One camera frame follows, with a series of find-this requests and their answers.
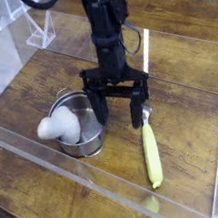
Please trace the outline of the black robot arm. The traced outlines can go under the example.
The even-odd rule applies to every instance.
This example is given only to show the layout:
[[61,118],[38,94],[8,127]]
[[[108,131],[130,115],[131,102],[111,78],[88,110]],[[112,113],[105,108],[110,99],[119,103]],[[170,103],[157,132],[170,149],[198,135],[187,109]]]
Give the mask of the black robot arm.
[[98,66],[83,70],[83,91],[91,102],[96,119],[102,125],[108,120],[108,97],[131,99],[131,122],[136,129],[142,124],[142,107],[149,98],[148,74],[127,64],[128,49],[124,44],[122,26],[128,17],[126,0],[82,0],[92,27]]

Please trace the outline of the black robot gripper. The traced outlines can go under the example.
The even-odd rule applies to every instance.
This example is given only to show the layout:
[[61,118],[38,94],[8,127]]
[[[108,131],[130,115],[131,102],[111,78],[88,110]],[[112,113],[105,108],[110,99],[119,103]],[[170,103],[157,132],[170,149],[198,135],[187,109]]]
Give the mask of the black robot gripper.
[[127,64],[126,47],[121,33],[111,37],[91,37],[95,44],[98,67],[82,70],[80,77],[99,124],[106,125],[109,112],[106,97],[130,98],[131,122],[137,129],[142,125],[143,112],[150,114],[146,104],[148,74]]

